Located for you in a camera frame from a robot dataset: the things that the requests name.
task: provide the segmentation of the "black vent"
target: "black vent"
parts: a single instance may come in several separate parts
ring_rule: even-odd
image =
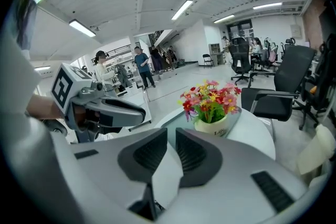
[[[159,166],[167,150],[167,137],[160,135],[134,152],[134,159],[152,174]]]
[[[267,197],[277,213],[294,203],[293,199],[265,171],[251,175],[254,182]]]
[[[186,136],[176,140],[176,151],[182,163],[183,174],[198,168],[206,157],[204,148]]]
[[[123,148],[118,155],[118,164],[130,180],[152,184],[152,176],[166,151],[167,128],[160,128]]]
[[[222,166],[223,157],[219,149],[194,136],[189,130],[176,128],[176,152],[184,174],[180,180],[181,188],[206,184]]]
[[[98,151],[89,150],[89,151],[78,152],[78,153],[75,153],[74,155],[75,155],[76,159],[83,159],[83,158],[90,157],[90,156],[96,155],[96,154],[98,154]]]

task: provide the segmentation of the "jeans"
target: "jeans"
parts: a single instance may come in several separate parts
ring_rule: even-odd
[[[151,85],[154,86],[154,80],[152,78],[150,71],[141,72],[140,76],[142,78],[145,88],[148,87],[147,78],[149,79],[149,82],[151,83]]]

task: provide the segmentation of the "chair armrest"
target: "chair armrest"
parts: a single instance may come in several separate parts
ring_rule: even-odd
[[[273,96],[273,97],[280,97],[280,98],[297,98],[299,97],[299,94],[298,93],[294,93],[294,92],[281,92],[281,91],[270,91],[270,90],[260,90],[258,91],[254,101],[253,101],[253,104],[252,104],[252,107],[251,107],[251,110],[250,112],[253,114],[255,109],[256,109],[256,106],[257,106],[257,103],[258,101],[265,97],[265,96]]]
[[[251,82],[252,82],[252,78],[254,77],[254,76],[256,76],[256,75],[269,75],[269,76],[275,76],[275,72],[251,72],[250,73],[250,80],[248,81],[248,88],[250,88],[251,87]]]

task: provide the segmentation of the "chair backrest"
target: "chair backrest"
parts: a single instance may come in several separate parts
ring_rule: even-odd
[[[277,91],[296,92],[316,51],[305,46],[290,46],[274,77]]]
[[[317,77],[317,89],[314,94],[314,103],[320,108],[326,106],[327,94],[332,85],[332,81],[336,78],[336,35],[331,34],[327,40],[324,49],[323,63],[320,66],[320,72]]]
[[[237,72],[238,69],[243,73],[247,72],[251,69],[251,64],[249,62],[249,45],[245,42],[245,44],[239,45],[230,45],[229,52],[232,56],[232,69]]]

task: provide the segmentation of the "window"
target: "window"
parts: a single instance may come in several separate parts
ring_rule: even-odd
[[[73,61],[71,65],[78,68],[82,68],[83,66],[85,66],[83,57],[80,57],[76,61]]]

